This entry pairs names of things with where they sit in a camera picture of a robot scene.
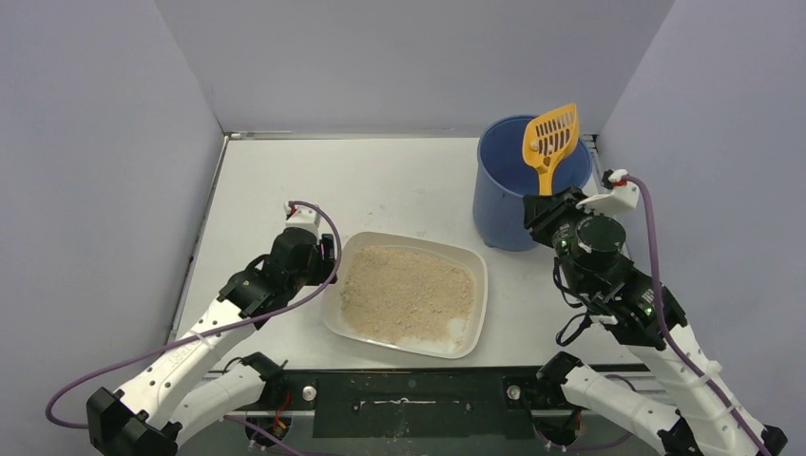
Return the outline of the blue plastic bucket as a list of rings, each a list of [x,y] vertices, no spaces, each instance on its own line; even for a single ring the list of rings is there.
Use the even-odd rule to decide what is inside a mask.
[[[510,252],[537,246],[524,228],[523,196],[539,191],[537,171],[522,157],[523,137],[531,115],[492,123],[478,140],[472,218],[483,243]]]

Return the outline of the yellow litter scoop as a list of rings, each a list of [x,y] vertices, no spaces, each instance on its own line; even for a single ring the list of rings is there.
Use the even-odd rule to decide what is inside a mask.
[[[559,164],[575,150],[580,135],[578,106],[565,104],[532,120],[522,140],[523,162],[538,178],[538,195],[552,195],[553,178]]]

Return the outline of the white litter box tray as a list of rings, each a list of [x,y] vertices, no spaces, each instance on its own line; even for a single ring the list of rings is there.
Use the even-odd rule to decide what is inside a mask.
[[[451,325],[453,339],[448,342],[426,342],[417,339],[409,339],[398,345],[389,344],[357,333],[343,319],[340,293],[346,282],[348,269],[357,252],[361,248],[371,245],[418,250],[467,268],[475,283],[474,304],[470,315],[467,317],[462,327],[458,326],[456,323]],[[363,232],[351,237],[344,247],[344,257],[339,270],[339,279],[335,285],[330,286],[328,290],[324,292],[322,297],[322,320],[333,333],[353,340],[403,352],[445,359],[458,359],[469,354],[476,347],[479,340],[486,317],[489,295],[488,287],[489,274],[487,263],[473,250],[422,238],[402,237],[378,232]]]

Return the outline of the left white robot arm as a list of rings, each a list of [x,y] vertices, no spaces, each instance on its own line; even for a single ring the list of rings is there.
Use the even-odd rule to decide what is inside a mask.
[[[197,323],[188,344],[163,353],[116,390],[86,402],[91,444],[104,455],[174,455],[190,437],[262,398],[287,396],[282,366],[260,352],[229,372],[202,378],[306,286],[336,282],[340,241],[288,227],[269,253],[232,275]]]

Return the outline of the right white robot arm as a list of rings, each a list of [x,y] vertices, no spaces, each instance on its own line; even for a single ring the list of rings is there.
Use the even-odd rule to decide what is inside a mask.
[[[661,455],[778,455],[786,434],[754,418],[728,390],[720,365],[701,350],[675,296],[623,253],[623,226],[583,209],[584,197],[577,187],[554,196],[527,195],[524,227],[554,251],[556,286],[574,298],[585,323],[601,324],[639,358],[669,403],[604,377],[566,351],[537,371],[539,385]]]

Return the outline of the beige cat litter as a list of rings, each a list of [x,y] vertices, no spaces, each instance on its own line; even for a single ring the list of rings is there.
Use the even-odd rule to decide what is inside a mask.
[[[371,245],[348,269],[343,319],[357,333],[398,345],[409,339],[448,342],[474,304],[467,268],[418,250]]]

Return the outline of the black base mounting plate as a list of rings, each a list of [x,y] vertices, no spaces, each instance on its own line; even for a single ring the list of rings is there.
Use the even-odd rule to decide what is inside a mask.
[[[570,442],[582,410],[534,367],[287,370],[249,412],[313,415],[316,438],[503,436]]]

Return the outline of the aluminium table frame rail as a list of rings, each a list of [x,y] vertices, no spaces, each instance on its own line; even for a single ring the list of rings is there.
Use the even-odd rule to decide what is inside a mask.
[[[582,140],[587,147],[588,155],[592,163],[592,171],[588,184],[595,184],[598,192],[603,193],[605,188],[602,184],[602,177],[604,172],[607,169],[610,169],[610,166],[607,165],[601,157],[599,146],[597,144],[597,138],[598,136],[595,134],[584,134]],[[620,213],[619,215],[616,215],[615,218],[621,223],[626,222],[627,224],[633,224],[626,228],[627,243],[623,247],[623,253],[627,257],[630,257],[636,261],[636,268],[640,272],[652,276],[651,266],[649,260],[647,259],[646,253],[642,254],[640,252],[640,247],[646,246],[646,233],[644,226],[645,213],[641,190],[638,189],[636,193],[638,194],[636,208]],[[589,329],[588,335],[584,337],[584,340],[586,342],[591,342],[594,346],[594,349],[603,351],[604,354],[616,353],[616,340],[612,337],[612,334],[606,330],[606,327],[600,323],[593,323],[592,327]],[[625,383],[625,381],[628,381],[638,393],[647,396],[661,393],[656,391],[656,387],[659,384],[655,381],[655,378],[652,376],[651,372],[646,369],[639,370],[637,368],[638,361],[634,357],[630,358],[627,351],[621,350],[620,354],[615,357],[614,361],[599,360],[598,354],[595,355],[595,358],[595,364],[601,364],[602,366],[604,364],[615,365],[615,368],[601,367],[601,371],[605,374],[615,375],[615,382],[619,383],[625,388],[628,388],[628,385]]]

